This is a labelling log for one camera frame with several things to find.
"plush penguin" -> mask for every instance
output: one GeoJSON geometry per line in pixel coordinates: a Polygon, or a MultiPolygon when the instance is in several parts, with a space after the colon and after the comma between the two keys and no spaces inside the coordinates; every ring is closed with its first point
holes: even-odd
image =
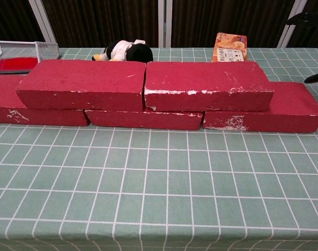
{"type": "Polygon", "coordinates": [[[153,61],[152,50],[144,40],[135,42],[116,40],[105,48],[103,54],[95,54],[93,61],[138,61],[147,63],[153,61]]]}

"red brick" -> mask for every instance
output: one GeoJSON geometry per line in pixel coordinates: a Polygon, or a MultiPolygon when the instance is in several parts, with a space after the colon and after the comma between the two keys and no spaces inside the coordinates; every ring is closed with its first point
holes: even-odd
{"type": "Polygon", "coordinates": [[[142,111],[145,67],[127,61],[44,60],[17,93],[30,108],[142,111]]]}
{"type": "Polygon", "coordinates": [[[318,129],[318,103],[301,83],[272,82],[269,111],[207,111],[203,127],[218,130],[310,133],[318,129]]]}
{"type": "Polygon", "coordinates": [[[15,88],[25,77],[0,76],[0,123],[35,124],[45,126],[87,126],[82,110],[39,110],[27,108],[18,98],[15,88]]]}
{"type": "Polygon", "coordinates": [[[252,61],[150,62],[144,94],[156,111],[263,111],[274,90],[252,61]]]}
{"type": "Polygon", "coordinates": [[[143,112],[86,110],[92,124],[101,127],[126,127],[171,130],[199,130],[202,112],[143,112]]]}

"table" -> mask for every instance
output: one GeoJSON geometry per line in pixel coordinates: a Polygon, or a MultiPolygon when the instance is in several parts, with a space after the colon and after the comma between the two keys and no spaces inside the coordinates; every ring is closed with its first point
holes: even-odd
{"type": "MultiPolygon", "coordinates": [[[[212,48],[153,53],[209,62],[212,48]]],[[[318,73],[318,49],[248,54],[271,81],[318,73]]],[[[318,250],[318,131],[0,124],[1,250],[318,250]]]]}

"dark curtain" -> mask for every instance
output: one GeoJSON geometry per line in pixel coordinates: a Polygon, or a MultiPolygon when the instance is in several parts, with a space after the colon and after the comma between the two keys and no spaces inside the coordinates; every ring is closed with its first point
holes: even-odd
{"type": "Polygon", "coordinates": [[[276,47],[294,0],[174,0],[172,47],[213,47],[218,32],[276,47]]]}
{"type": "Polygon", "coordinates": [[[0,40],[44,42],[27,0],[0,0],[0,40]]]}
{"type": "Polygon", "coordinates": [[[116,39],[158,46],[157,0],[43,0],[59,47],[106,47],[116,39]]]}
{"type": "MultiPolygon", "coordinates": [[[[303,12],[318,12],[318,0],[308,0],[303,12]]],[[[318,28],[305,25],[295,27],[287,47],[318,48],[318,28]]]]}

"snack package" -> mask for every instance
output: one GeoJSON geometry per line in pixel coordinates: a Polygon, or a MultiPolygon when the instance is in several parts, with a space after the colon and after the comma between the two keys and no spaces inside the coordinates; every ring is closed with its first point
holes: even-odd
{"type": "Polygon", "coordinates": [[[219,32],[211,61],[247,61],[247,36],[219,32]]]}

